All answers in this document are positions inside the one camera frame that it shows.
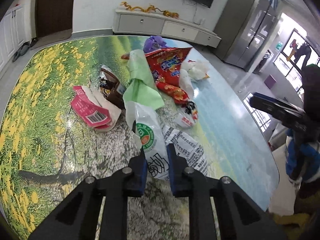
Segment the right gloved hand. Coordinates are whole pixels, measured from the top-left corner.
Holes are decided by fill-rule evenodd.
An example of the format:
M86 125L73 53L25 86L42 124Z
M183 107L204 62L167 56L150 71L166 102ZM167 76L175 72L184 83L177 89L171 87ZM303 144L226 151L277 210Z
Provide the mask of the right gloved hand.
M319 179L319 141L300 143L292 129L286 134L285 170L294 184L313 183Z

